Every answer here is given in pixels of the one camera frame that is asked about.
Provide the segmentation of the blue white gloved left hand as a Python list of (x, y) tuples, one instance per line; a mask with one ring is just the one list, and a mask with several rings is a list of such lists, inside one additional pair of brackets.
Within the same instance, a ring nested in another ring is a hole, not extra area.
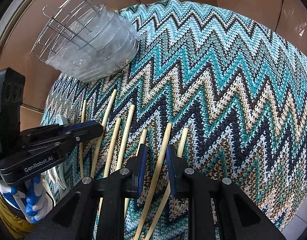
[(2, 206), (12, 215), (26, 219), (31, 224), (37, 224), (53, 208), (53, 200), (47, 194), (40, 174), (27, 180), (23, 186), (8, 186), (0, 180)]

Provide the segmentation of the yellow sleeved left forearm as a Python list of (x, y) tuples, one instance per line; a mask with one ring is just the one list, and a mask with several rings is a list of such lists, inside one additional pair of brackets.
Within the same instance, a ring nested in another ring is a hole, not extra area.
[(25, 239), (35, 228), (29, 223), (21, 210), (15, 209), (3, 198), (0, 193), (0, 218), (14, 239)]

